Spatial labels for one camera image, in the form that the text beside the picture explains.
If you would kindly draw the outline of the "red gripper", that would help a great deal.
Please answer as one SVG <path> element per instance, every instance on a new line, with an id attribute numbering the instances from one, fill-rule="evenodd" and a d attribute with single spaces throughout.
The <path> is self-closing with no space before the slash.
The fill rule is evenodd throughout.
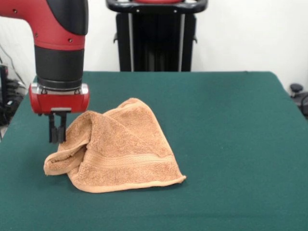
<path id="1" fill-rule="evenodd" d="M 66 112 L 82 113 L 87 110 L 90 102 L 90 90 L 87 84 L 70 91 L 53 91 L 43 88 L 38 83 L 29 87 L 29 99 L 35 114 L 49 115 L 49 142 L 56 144 L 66 141 Z M 59 113 L 60 126 L 54 124 L 54 112 Z"/>

